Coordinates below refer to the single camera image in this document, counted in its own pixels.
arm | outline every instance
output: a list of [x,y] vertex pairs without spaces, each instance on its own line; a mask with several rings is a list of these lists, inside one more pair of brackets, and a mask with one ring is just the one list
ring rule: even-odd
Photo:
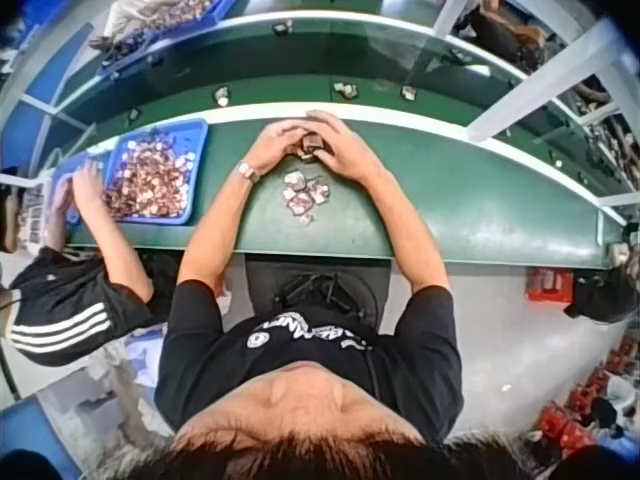
[[102,178],[93,162],[73,174],[73,194],[78,211],[102,252],[109,281],[129,288],[147,303],[153,295],[153,286],[138,254],[102,201]]
[[444,263],[435,240],[393,175],[378,157],[341,120],[326,112],[313,111],[316,122],[300,121],[331,146],[334,154],[316,155],[338,174],[359,182],[369,193],[389,233],[402,274],[413,292],[431,285],[449,289]]
[[[243,161],[258,175],[268,173],[304,135],[301,129],[292,130],[293,126],[292,121],[268,125]],[[252,183],[234,168],[189,240],[180,264],[178,284],[199,280],[213,291],[219,288],[218,279],[233,253],[251,187]]]
[[62,252],[67,236],[67,210],[73,203],[71,177],[62,178],[58,185],[47,218],[44,244],[51,250]]
[[372,170],[363,180],[384,222],[393,252],[411,290],[430,285],[449,289],[449,280],[438,246],[415,207],[387,170]]

white logo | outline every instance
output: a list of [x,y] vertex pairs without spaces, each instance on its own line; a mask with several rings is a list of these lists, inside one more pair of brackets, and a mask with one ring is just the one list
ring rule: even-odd
[[269,341],[270,335],[267,332],[252,333],[247,339],[248,348],[258,348]]

hand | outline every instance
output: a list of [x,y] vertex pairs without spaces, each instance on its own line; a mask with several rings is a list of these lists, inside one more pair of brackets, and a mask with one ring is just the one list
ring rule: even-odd
[[338,117],[321,110],[312,110],[307,115],[315,121],[299,120],[296,125],[317,133],[331,147],[333,153],[325,150],[314,152],[331,170],[359,183],[384,170],[382,162],[365,141]]
[[73,174],[73,196],[76,205],[80,210],[86,211],[88,208],[104,206],[102,201],[102,174],[98,170],[98,165],[89,160]]
[[255,170],[258,175],[271,171],[287,154],[295,151],[295,146],[307,133],[302,128],[296,128],[295,120],[267,125],[258,135],[244,161]]
[[56,185],[56,191],[53,196],[51,210],[54,213],[66,213],[73,203],[73,187],[71,186],[71,176],[65,176],[60,179]]

black t-shirt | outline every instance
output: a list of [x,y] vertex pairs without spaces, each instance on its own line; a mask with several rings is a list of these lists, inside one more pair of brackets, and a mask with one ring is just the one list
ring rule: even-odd
[[213,293],[193,280],[175,290],[156,405],[177,430],[247,380],[300,360],[355,383],[430,443],[448,435],[462,410],[453,298],[442,287],[411,297],[394,336],[314,305],[251,318],[223,333]]

small component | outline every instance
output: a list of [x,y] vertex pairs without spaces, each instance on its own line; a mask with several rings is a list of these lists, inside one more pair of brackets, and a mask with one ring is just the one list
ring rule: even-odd
[[147,63],[151,67],[159,67],[164,62],[164,58],[161,55],[147,55]]
[[289,207],[289,210],[298,217],[311,210],[313,207],[313,199],[307,192],[298,192],[295,197],[289,200],[287,206]]
[[324,140],[316,133],[310,133],[302,137],[302,150],[305,154],[313,154],[316,150],[324,149]]
[[291,200],[293,197],[296,196],[296,191],[291,187],[287,187],[282,191],[282,196],[288,202],[289,200]]
[[129,113],[127,114],[127,126],[136,122],[140,118],[140,115],[142,115],[142,112],[138,108],[132,108],[129,110]]
[[293,32],[293,21],[287,20],[286,22],[276,23],[271,27],[271,29],[273,30],[273,33],[276,35],[276,37],[289,35],[291,32]]
[[401,95],[407,102],[415,102],[418,91],[409,85],[405,85],[402,87]]
[[307,182],[307,191],[316,205],[322,205],[331,195],[329,185],[324,177],[315,177]]
[[315,217],[310,213],[305,213],[304,215],[300,215],[300,217],[298,218],[298,221],[305,227],[308,226],[314,220],[315,220]]
[[216,90],[213,98],[220,107],[229,105],[229,87],[221,87]]
[[333,89],[347,100],[352,100],[358,96],[358,86],[355,83],[337,82],[333,84]]
[[293,191],[299,192],[304,190],[306,181],[302,172],[300,170],[295,170],[284,176],[284,184]]

